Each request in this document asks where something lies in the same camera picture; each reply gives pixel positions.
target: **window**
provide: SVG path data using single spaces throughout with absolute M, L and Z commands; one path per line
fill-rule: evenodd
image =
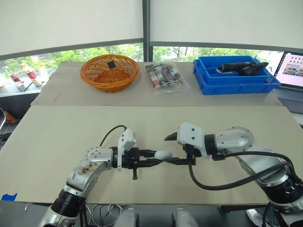
M 0 61 L 0 83 L 13 83 L 13 80 L 10 78 L 11 72 L 16 72 L 19 78 L 24 81 L 30 80 L 22 71 L 21 63 L 26 63 L 33 67 L 37 76 L 42 81 L 47 81 L 48 77 L 55 72 L 62 61 L 88 61 L 93 57 L 103 54 L 120 54 L 135 61 L 143 61 L 143 44 L 94 47 L 3 60 Z
M 229 49 L 229 48 L 206 48 L 206 47 L 184 47 L 184 46 L 154 46 L 153 61 L 193 61 L 199 56 L 226 56 L 226 55 L 250 55 L 259 61 L 269 63 L 267 69 L 272 74 L 280 62 L 283 52 Z

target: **blue plastic crate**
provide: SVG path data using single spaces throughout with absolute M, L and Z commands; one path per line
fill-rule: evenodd
M 281 83 L 272 75 L 263 84 L 221 84 L 208 85 L 205 81 L 204 75 L 200 72 L 198 60 L 194 60 L 194 74 L 198 84 L 204 95 L 223 95 L 223 94 L 247 94 L 247 93 L 268 93 Z
M 236 83 L 264 83 L 271 74 L 262 69 L 256 76 L 239 76 L 234 73 L 218 73 L 216 69 L 207 70 L 208 68 L 218 68 L 223 63 L 235 62 L 260 62 L 251 56 L 208 56 L 199 57 L 198 64 L 203 70 L 201 73 L 205 74 L 205 80 L 210 85 L 215 84 L 236 84 Z

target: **plastic bag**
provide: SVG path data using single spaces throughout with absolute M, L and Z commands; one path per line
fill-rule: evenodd
M 173 61 L 153 62 L 146 64 L 145 68 L 156 95 L 191 89 Z

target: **woven basket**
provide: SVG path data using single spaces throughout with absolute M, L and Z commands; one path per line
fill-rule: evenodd
M 139 74 L 139 65 L 128 57 L 101 55 L 87 61 L 80 76 L 87 84 L 105 92 L 117 92 L 128 87 Z

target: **beige tabletop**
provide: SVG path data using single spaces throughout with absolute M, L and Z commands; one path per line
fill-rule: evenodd
M 50 76 L 32 105 L 108 105 L 108 106 L 281 106 L 276 96 L 267 94 L 238 94 L 204 96 L 193 74 L 192 62 L 176 62 L 177 69 L 192 89 L 187 92 L 156 96 L 140 62 L 138 78 L 125 90 L 105 93 L 87 85 L 80 79 L 84 62 L 66 61 Z
M 0 150 L 0 194 L 17 193 L 17 201 L 53 202 L 87 149 L 97 146 L 118 124 L 137 133 L 139 148 L 169 150 L 176 157 L 185 157 L 177 142 L 163 141 L 185 121 L 204 128 L 206 133 L 236 125 L 246 127 L 260 143 L 289 156 L 297 174 L 303 177 L 302 129 L 285 107 L 32 106 Z M 117 145 L 121 133 L 113 132 L 104 146 Z M 198 158 L 194 172 L 207 185 L 247 177 L 235 158 L 217 162 Z M 162 163 L 138 169 L 136 181 L 132 174 L 128 169 L 103 172 L 88 203 L 267 203 L 264 192 L 254 182 L 224 191 L 200 189 L 186 166 Z

